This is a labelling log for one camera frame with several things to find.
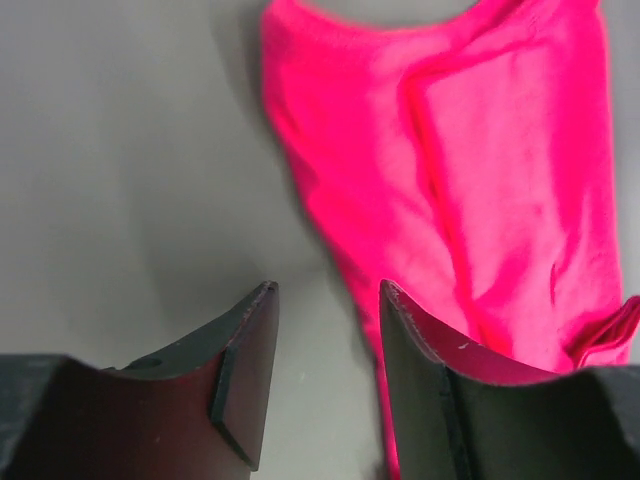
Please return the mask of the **pink t-shirt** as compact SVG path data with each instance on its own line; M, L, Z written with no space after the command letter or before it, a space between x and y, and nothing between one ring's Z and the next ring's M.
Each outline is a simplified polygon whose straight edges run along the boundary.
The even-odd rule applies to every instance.
M262 91L299 197L375 358L391 282L474 342L559 375L629 366L604 19L595 1L480 1L381 30L274 1Z

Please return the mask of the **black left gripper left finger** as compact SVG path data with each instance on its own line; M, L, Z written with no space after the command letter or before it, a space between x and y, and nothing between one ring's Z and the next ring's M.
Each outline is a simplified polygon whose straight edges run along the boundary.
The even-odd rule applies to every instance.
M260 463L279 324L274 282L122 369L1 358L5 479L247 479Z

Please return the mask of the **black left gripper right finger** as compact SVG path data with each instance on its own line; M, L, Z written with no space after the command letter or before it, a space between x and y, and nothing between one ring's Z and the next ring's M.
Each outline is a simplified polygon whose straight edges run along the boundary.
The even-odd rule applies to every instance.
M639 369L559 375L478 344L380 288L381 334L405 479L635 479Z

